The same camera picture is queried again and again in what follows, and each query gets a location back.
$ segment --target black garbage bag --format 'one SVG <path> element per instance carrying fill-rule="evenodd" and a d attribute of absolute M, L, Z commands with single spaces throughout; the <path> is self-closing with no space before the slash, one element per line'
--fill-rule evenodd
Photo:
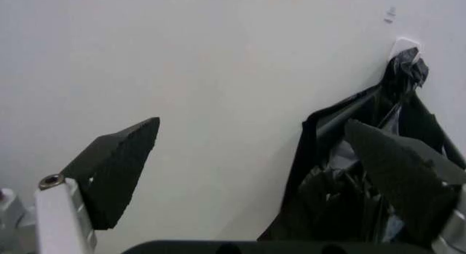
<path fill-rule="evenodd" d="M 416 48 L 402 51 L 388 63 L 379 84 L 308 117 L 280 213 L 258 240 L 424 243 L 428 237 L 406 230 L 399 210 L 380 193 L 364 161 L 344 140 L 345 124 L 355 119 L 393 135 L 420 139 L 437 151 L 449 150 L 446 156 L 464 165 L 415 94 L 428 75 L 422 59 L 413 63 L 417 52 Z M 410 116 L 412 110 L 415 118 Z M 425 131 L 435 133 L 434 137 Z"/>

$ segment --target white wall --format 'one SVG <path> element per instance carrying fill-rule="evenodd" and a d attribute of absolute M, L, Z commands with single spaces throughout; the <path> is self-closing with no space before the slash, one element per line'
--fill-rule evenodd
<path fill-rule="evenodd" d="M 466 152 L 465 5 L 0 0 L 0 186 L 31 203 L 93 138 L 160 116 L 133 201 L 97 252 L 254 239 L 277 213 L 301 121 L 377 83 L 396 36 L 425 45 L 420 95 Z"/>

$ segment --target black foam pad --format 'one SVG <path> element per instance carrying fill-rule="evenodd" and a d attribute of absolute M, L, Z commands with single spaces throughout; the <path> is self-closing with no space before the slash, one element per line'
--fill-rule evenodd
<path fill-rule="evenodd" d="M 345 126 L 345 137 L 408 232 L 419 243 L 428 245 L 451 214 L 458 193 L 442 185 L 432 171 L 433 161 L 423 160 L 415 150 L 377 128 L 350 120 Z"/>
<path fill-rule="evenodd" d="M 113 228 L 131 201 L 154 147 L 160 119 L 153 117 L 95 139 L 62 170 L 77 181 L 94 229 Z"/>

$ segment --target white background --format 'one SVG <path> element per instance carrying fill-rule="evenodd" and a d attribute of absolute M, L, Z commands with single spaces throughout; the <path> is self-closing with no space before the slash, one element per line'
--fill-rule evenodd
<path fill-rule="evenodd" d="M 162 120 L 98 253 L 151 239 L 255 239 L 301 122 L 424 45 L 422 100 L 466 152 L 466 0 L 0 0 L 0 187 L 27 204 L 95 137 Z M 393 23 L 384 21 L 395 8 Z"/>

